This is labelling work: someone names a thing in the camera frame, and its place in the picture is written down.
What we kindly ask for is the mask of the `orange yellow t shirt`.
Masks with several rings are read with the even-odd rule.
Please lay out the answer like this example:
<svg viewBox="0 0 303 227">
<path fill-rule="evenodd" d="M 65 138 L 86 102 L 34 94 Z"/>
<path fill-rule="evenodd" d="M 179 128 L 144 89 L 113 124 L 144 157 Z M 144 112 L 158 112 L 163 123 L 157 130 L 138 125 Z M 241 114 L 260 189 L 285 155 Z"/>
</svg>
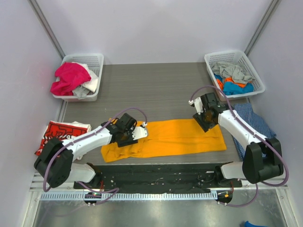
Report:
<svg viewBox="0 0 303 227">
<path fill-rule="evenodd" d="M 136 144 L 119 148 L 112 143 L 101 148 L 106 163 L 121 159 L 165 157 L 224 151 L 227 149 L 220 127 L 207 132 L 194 119 L 149 122 L 148 136 Z"/>
</svg>

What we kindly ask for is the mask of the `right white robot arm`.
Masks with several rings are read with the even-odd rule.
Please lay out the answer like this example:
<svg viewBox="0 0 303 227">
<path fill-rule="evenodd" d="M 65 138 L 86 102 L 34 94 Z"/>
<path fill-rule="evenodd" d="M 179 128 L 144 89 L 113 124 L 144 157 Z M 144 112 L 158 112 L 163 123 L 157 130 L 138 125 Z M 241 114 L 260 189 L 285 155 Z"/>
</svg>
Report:
<svg viewBox="0 0 303 227">
<path fill-rule="evenodd" d="M 219 125 L 225 128 L 244 148 L 241 162 L 223 164 L 214 174 L 214 182 L 226 186 L 231 179 L 246 179 L 259 183 L 284 173 L 279 140 L 268 138 L 246 123 L 230 105 L 219 102 L 215 93 L 207 93 L 189 105 L 196 109 L 193 118 L 204 132 Z"/>
</svg>

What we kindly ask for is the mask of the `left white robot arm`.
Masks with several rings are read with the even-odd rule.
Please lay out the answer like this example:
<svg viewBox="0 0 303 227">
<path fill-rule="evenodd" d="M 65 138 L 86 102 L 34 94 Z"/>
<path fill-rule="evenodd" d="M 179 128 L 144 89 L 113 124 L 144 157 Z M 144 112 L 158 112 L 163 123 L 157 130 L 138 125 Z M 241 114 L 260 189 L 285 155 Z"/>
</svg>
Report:
<svg viewBox="0 0 303 227">
<path fill-rule="evenodd" d="M 90 163 L 77 164 L 75 160 L 111 143 L 118 147 L 136 144 L 147 135 L 146 124 L 138 125 L 137 120 L 125 113 L 78 137 L 62 141 L 50 139 L 37 157 L 34 168 L 44 178 L 44 186 L 56 188 L 63 183 L 77 182 L 95 189 L 101 184 L 101 171 Z"/>
</svg>

